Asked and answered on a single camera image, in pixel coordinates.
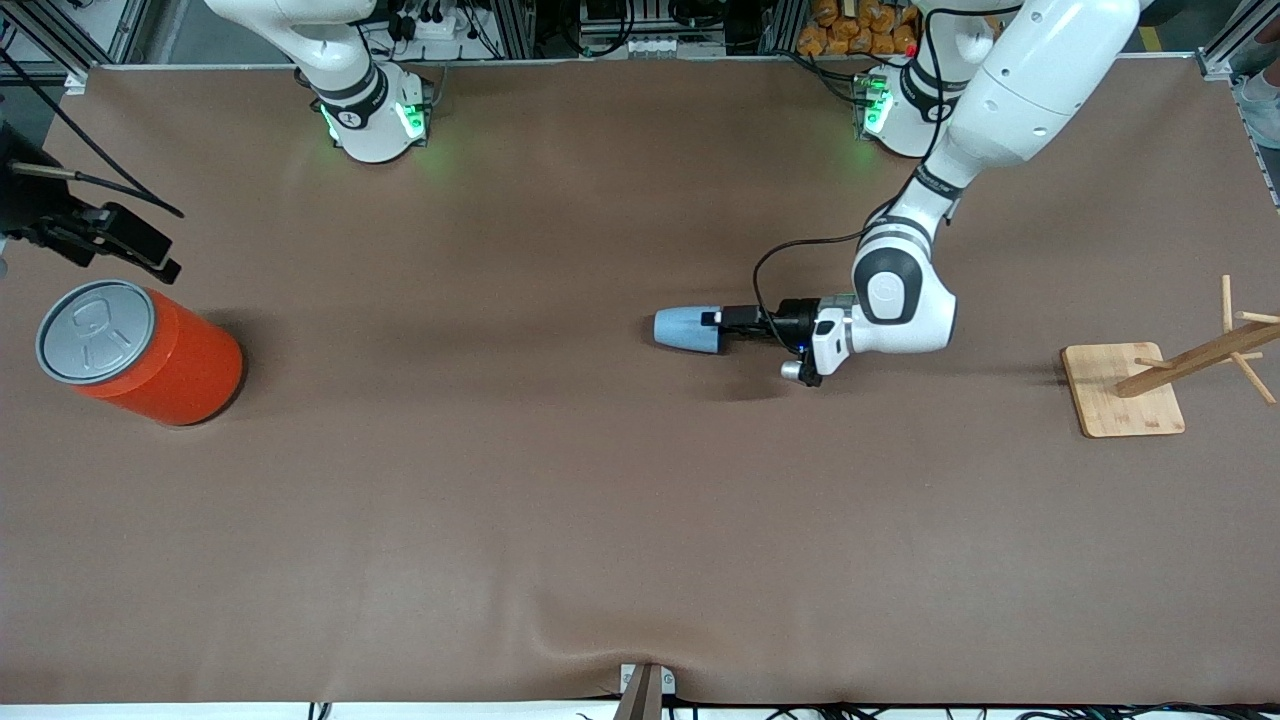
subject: green led light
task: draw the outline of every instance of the green led light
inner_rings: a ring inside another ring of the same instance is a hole
[[[399,115],[401,124],[404,126],[404,132],[410,137],[422,136],[422,111],[417,108],[406,108],[399,102],[396,104],[396,114]]]
[[[320,105],[320,114],[324,115],[324,122],[329,126],[329,137],[332,137],[334,142],[338,142],[338,128],[333,124],[333,117],[329,115],[329,109]]]
[[[888,118],[888,111],[893,108],[893,96],[884,91],[881,94],[879,99],[867,109],[867,124],[864,129],[867,132],[879,132],[884,129],[884,120]]]

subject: wooden peg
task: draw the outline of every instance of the wooden peg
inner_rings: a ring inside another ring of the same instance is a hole
[[[1230,357],[1236,365],[1239,365],[1240,363],[1245,363],[1244,359],[1242,357],[1240,360],[1236,360],[1233,354],[1239,355],[1242,352],[1247,352],[1274,340],[1280,340],[1280,324],[1271,325],[1267,323],[1249,323],[1247,325],[1240,325],[1219,338],[1193,347],[1169,360],[1169,363],[1174,365],[1172,368],[1151,368],[1149,370],[1143,370],[1132,378],[1120,380],[1115,386],[1115,393],[1119,397],[1138,397],[1139,395],[1156,389],[1160,386],[1185,378],[1197,370],[1202,370],[1210,365],[1216,365],[1220,360],[1226,357]],[[1251,372],[1252,369],[1247,370],[1245,375]]]
[[[1268,325],[1280,324],[1280,315],[1263,315],[1262,313],[1245,313],[1244,310],[1240,310],[1235,314],[1235,316],[1252,323],[1266,323]]]
[[[1267,405],[1275,405],[1276,396],[1271,395],[1271,391],[1267,389],[1267,386],[1262,384],[1262,378],[1260,378],[1258,374],[1253,372],[1253,368],[1251,368],[1249,364],[1244,360],[1244,356],[1242,356],[1239,352],[1233,352],[1231,360],[1234,360],[1235,364],[1240,366],[1240,372],[1244,373],[1244,377],[1249,379],[1249,384],[1253,386],[1253,389],[1258,391],[1258,395],[1262,396],[1262,400]]]
[[[1262,359],[1262,354],[1261,352],[1243,352],[1243,354],[1239,354],[1239,355],[1240,355],[1242,360],[1261,360]],[[1134,365],[1142,365],[1143,368],[1162,368],[1165,370],[1167,370],[1167,369],[1170,369],[1170,368],[1174,366],[1174,364],[1170,363],[1169,360],[1152,360],[1151,357],[1134,357],[1133,359],[1133,364]],[[1226,357],[1224,360],[1219,360],[1217,364],[1219,365],[1234,365],[1235,364],[1235,357]]]
[[[1235,323],[1231,322],[1231,275],[1222,275],[1222,332],[1229,333]]]
[[[1262,354],[1261,352],[1242,352],[1240,357],[1243,360],[1262,360]],[[1219,360],[1217,364],[1219,365],[1234,365],[1235,364],[1235,357],[1228,357],[1226,360]]]

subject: wooden base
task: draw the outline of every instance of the wooden base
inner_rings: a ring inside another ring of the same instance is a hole
[[[1153,342],[1073,345],[1062,351],[1080,430],[1091,438],[1170,436],[1187,429],[1174,386],[1124,398],[1115,384],[1147,368],[1135,359],[1164,360]]]

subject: bag of bread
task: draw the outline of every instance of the bag of bread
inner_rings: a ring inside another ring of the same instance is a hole
[[[897,26],[893,31],[893,51],[905,54],[913,45],[915,45],[915,31],[909,26]]]
[[[854,18],[840,18],[831,26],[831,33],[836,40],[850,41],[858,37],[861,28]]]
[[[827,50],[823,55],[849,55],[849,40],[836,37],[831,29],[827,31]]]
[[[796,53],[808,58],[817,58],[827,47],[827,31],[817,26],[806,26],[800,31],[800,40],[796,41]]]
[[[822,27],[840,19],[840,5],[836,0],[813,0],[813,19]]]
[[[892,55],[893,54],[893,38],[883,32],[877,32],[872,35],[872,54],[873,55]]]
[[[861,0],[858,9],[858,22],[872,28],[872,32],[892,31],[896,19],[897,14],[891,5],[881,5],[876,0]]]
[[[850,53],[870,53],[872,51],[872,31],[863,28],[858,37],[849,41]]]

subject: blue object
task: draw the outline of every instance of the blue object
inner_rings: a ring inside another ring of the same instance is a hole
[[[658,310],[653,316],[653,340],[680,350],[719,352],[719,328],[704,325],[703,313],[719,313],[719,306],[690,305]]]

